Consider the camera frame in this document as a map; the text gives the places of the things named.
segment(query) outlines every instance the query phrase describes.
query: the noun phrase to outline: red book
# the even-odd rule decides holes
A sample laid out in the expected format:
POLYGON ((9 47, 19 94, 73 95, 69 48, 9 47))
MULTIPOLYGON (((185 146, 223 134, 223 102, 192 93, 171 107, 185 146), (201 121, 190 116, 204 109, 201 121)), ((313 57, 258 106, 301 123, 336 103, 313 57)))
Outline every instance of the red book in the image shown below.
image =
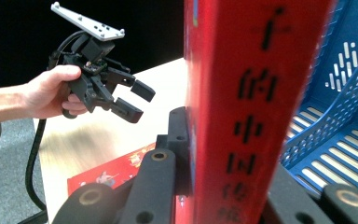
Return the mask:
POLYGON ((178 223, 258 222, 332 2, 186 0, 194 194, 178 223))
POLYGON ((155 146, 156 143, 152 143, 69 178, 67 181, 68 195, 88 183, 102 183, 112 189, 117 188, 138 174, 145 153, 154 149, 155 146))

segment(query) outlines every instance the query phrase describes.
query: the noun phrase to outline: blue plastic basket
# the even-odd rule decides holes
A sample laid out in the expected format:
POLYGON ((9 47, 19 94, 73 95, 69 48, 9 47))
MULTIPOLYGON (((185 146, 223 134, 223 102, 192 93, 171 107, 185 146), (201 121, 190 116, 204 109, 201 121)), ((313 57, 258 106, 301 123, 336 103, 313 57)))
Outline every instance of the blue plastic basket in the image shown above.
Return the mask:
POLYGON ((303 102, 283 147, 282 165, 305 188, 358 188, 358 1, 338 1, 303 102))

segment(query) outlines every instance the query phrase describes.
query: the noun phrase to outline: white mounting plate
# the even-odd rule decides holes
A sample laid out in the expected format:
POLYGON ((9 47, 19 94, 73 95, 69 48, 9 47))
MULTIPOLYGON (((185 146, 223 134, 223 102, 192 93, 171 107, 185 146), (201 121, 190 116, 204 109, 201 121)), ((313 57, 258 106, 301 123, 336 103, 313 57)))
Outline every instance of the white mounting plate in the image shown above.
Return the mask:
POLYGON ((74 11, 61 7, 59 2, 51 4, 51 10, 101 41, 119 39, 125 35, 123 29, 117 30, 106 24, 75 13, 74 11))

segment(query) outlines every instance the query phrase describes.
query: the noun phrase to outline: hand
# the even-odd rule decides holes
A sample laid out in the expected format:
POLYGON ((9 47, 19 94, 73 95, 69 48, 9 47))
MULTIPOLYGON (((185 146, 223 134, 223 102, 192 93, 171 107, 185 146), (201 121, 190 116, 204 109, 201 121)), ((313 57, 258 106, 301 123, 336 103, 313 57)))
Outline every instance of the hand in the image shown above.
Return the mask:
POLYGON ((58 65, 23 86, 24 103, 32 118, 46 119, 62 114, 63 109, 71 115, 87 112, 87 108, 70 90, 66 81, 79 78, 80 68, 74 65, 58 65))

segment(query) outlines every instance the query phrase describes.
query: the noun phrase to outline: wooden table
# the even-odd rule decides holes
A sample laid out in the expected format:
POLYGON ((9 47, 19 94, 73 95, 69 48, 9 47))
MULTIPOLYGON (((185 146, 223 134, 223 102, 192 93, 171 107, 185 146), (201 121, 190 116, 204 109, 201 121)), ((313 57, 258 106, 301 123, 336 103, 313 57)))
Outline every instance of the wooden table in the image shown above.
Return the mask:
POLYGON ((39 159, 50 221, 68 197, 68 178, 155 142, 157 134, 168 131, 169 112, 185 104, 184 59, 135 76, 156 91, 153 101, 142 100, 126 87, 117 88, 114 97, 120 96, 144 111, 137 124, 101 108, 76 119, 63 116, 48 119, 39 159))

